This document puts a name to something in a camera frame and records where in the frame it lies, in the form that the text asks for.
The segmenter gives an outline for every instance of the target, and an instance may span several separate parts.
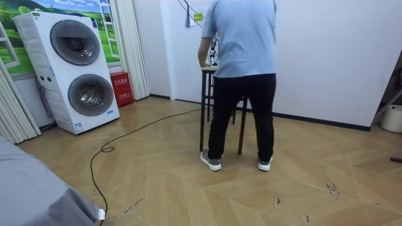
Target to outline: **white curtain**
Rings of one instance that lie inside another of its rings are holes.
[[[0,68],[0,136],[16,144],[40,135],[2,60]]]
[[[129,73],[134,99],[149,96],[143,50],[132,0],[110,0],[117,47],[123,71]]]

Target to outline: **dryer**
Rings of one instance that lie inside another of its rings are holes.
[[[30,12],[14,22],[59,127],[79,134],[119,117],[94,19]]]

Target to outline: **green grass mural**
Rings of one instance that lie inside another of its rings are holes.
[[[24,48],[24,44],[19,37],[17,29],[15,27],[13,17],[26,13],[27,11],[41,10],[48,13],[79,13],[83,16],[94,18],[98,24],[98,30],[102,47],[105,53],[107,63],[118,62],[119,59],[112,56],[109,42],[107,40],[106,30],[102,22],[101,13],[97,13],[99,5],[94,1],[82,0],[82,4],[75,4],[71,1],[61,0],[0,0],[0,20],[6,30],[6,34],[10,39],[11,44],[14,47],[14,51],[17,54],[20,65],[9,68],[9,73],[29,73],[34,72],[31,61]],[[109,13],[106,13],[106,20],[110,21]],[[110,38],[115,38],[114,30],[112,26],[108,26]],[[113,52],[117,53],[117,45],[113,45]],[[4,63],[11,61],[7,49],[0,46],[0,58]]]

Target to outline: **wooden floor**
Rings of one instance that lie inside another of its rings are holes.
[[[101,146],[199,107],[149,97],[123,107],[119,120],[98,129],[74,136],[54,128],[19,147],[105,208],[89,168]],[[251,114],[243,155],[237,156],[239,119],[228,128],[219,172],[200,160],[200,111],[114,141],[114,152],[94,160],[96,182],[109,204],[104,225],[402,225],[402,164],[389,161],[402,157],[401,135],[275,118],[273,165],[263,173],[256,168]]]

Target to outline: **sneaker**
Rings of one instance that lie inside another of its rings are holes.
[[[271,162],[272,162],[272,157],[269,162],[260,161],[258,163],[258,169],[262,170],[262,171],[269,171],[271,169]]]
[[[222,169],[222,166],[220,165],[220,160],[219,159],[209,159],[208,158],[208,151],[203,151],[201,153],[201,161],[205,164],[208,165],[208,167],[212,171],[218,171]]]

